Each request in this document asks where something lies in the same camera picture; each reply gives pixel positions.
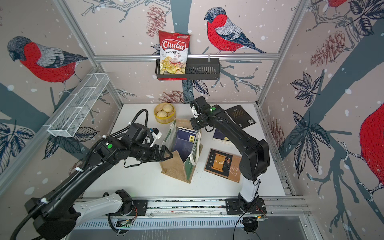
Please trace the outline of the navy blue hardcover book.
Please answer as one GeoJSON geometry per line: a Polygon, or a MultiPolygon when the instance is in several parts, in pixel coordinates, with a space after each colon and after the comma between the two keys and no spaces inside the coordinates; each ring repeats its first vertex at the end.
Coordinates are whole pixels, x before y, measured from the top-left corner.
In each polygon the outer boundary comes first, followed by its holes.
{"type": "Polygon", "coordinates": [[[225,144],[230,144],[232,145],[233,143],[218,129],[215,129],[214,135],[213,135],[213,140],[219,141],[221,143],[225,144]]]}

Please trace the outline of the burlap canvas Christmas bag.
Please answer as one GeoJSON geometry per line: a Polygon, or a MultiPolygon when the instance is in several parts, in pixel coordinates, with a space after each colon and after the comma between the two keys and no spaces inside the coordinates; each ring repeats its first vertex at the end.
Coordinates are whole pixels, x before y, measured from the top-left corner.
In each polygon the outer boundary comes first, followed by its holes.
{"type": "Polygon", "coordinates": [[[203,150],[201,139],[201,131],[193,130],[189,120],[174,120],[163,141],[173,157],[160,163],[162,174],[190,184],[203,150]]]}

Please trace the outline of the black paperback book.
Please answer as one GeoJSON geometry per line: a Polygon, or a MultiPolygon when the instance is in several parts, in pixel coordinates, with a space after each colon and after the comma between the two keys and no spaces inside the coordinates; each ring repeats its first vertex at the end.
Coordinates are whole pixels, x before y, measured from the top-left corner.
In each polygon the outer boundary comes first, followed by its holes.
{"type": "Polygon", "coordinates": [[[241,129],[257,123],[241,105],[226,109],[226,113],[241,129]]]}

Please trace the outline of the brown and black cover book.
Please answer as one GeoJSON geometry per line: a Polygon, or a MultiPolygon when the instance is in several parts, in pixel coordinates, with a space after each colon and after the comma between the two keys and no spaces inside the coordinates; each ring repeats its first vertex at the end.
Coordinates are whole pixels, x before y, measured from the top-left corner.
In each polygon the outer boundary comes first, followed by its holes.
{"type": "Polygon", "coordinates": [[[239,183],[242,176],[239,164],[242,157],[210,149],[204,171],[239,183]]]}

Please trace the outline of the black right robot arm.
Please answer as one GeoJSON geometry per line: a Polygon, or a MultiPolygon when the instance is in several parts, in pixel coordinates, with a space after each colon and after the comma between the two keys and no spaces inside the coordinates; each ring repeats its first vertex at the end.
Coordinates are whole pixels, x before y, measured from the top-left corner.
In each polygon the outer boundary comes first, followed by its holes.
{"type": "Polygon", "coordinates": [[[220,106],[190,104],[194,117],[190,119],[194,130],[213,127],[222,132],[241,155],[239,170],[244,177],[239,200],[250,204],[258,197],[259,178],[270,166],[269,145],[265,140],[257,140],[237,125],[220,106]]]}

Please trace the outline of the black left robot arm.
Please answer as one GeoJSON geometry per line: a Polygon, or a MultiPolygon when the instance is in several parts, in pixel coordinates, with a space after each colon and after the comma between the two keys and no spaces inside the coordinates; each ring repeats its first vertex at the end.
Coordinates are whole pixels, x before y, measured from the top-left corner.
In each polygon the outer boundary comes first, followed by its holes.
{"type": "Polygon", "coordinates": [[[132,197],[124,190],[100,199],[77,204],[78,197],[100,176],[128,157],[142,163],[163,162],[173,157],[166,146],[144,143],[144,137],[127,134],[108,136],[94,144],[80,169],[42,198],[31,198],[26,204],[27,217],[17,227],[20,230],[29,219],[39,234],[38,239],[61,240],[74,228],[93,218],[118,214],[138,216],[132,197]]]}

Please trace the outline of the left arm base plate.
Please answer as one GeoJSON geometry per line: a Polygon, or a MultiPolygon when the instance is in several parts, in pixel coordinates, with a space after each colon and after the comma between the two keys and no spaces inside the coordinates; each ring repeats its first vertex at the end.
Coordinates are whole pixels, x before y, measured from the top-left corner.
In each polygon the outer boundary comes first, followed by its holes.
{"type": "Polygon", "coordinates": [[[146,215],[148,200],[132,200],[129,203],[123,203],[122,207],[116,212],[109,214],[113,217],[141,217],[146,215]]]}

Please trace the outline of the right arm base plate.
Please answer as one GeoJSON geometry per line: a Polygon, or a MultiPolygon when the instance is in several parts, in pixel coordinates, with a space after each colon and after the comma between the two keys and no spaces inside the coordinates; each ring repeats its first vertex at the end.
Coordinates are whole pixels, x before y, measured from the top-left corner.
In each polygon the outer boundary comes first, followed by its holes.
{"type": "Polygon", "coordinates": [[[225,199],[225,208],[227,215],[265,215],[267,213],[265,201],[261,198],[257,198],[251,203],[246,203],[243,199],[225,199]]]}

